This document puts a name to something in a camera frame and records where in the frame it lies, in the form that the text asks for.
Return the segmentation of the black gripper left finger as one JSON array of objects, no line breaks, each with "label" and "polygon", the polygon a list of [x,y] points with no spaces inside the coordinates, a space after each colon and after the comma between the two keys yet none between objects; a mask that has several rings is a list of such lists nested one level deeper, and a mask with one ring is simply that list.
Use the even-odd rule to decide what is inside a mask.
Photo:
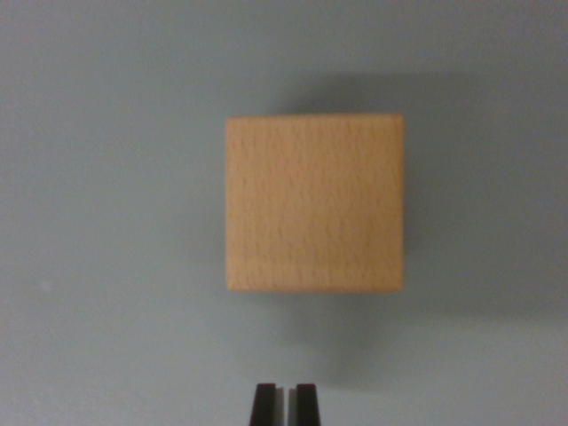
[{"label": "black gripper left finger", "polygon": [[259,383],[253,399],[249,426],[285,425],[284,389],[276,383]]}]

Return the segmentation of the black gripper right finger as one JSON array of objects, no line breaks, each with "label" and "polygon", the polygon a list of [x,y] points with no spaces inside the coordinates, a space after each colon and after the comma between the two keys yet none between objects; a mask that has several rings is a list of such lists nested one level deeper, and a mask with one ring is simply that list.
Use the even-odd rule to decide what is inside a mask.
[{"label": "black gripper right finger", "polygon": [[287,426],[320,426],[317,386],[299,383],[288,391]]}]

